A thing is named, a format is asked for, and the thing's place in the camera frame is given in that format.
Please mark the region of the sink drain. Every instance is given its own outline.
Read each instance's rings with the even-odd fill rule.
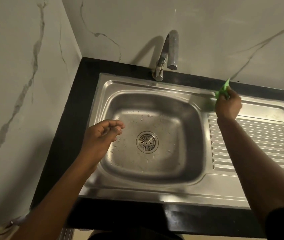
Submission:
[[[158,148],[159,140],[152,132],[145,131],[138,135],[136,145],[141,152],[152,153]]]

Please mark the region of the green cloth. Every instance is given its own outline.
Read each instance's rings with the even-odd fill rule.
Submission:
[[[229,86],[230,78],[225,82],[225,84],[220,88],[219,91],[215,92],[216,99],[219,99],[220,95],[224,95],[226,99],[229,99],[229,94],[227,91],[227,87]]]

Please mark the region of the chrome faucet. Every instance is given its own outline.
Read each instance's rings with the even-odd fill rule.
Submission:
[[[167,68],[170,70],[178,69],[179,56],[179,34],[176,30],[171,30],[166,36],[159,60],[156,62],[156,69],[152,73],[156,81],[163,80],[163,67],[168,58]]]

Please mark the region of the black countertop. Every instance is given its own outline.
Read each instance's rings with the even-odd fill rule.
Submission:
[[[31,208],[45,197],[76,159],[87,126],[100,73],[152,80],[151,70],[117,62],[82,58]],[[164,71],[163,82],[219,90],[225,81]],[[284,90],[230,82],[240,95],[284,101]],[[140,225],[157,231],[264,238],[251,210],[78,198],[66,225],[71,228],[112,230]]]

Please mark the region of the sink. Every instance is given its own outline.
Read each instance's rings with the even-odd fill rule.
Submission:
[[[284,102],[242,97],[237,121],[284,169]],[[126,128],[80,196],[249,208],[217,126],[213,91],[100,74],[88,126]]]
[[[203,170],[204,140],[198,109],[187,101],[149,91],[115,93],[105,118],[126,128],[101,166],[132,181],[193,181]]]

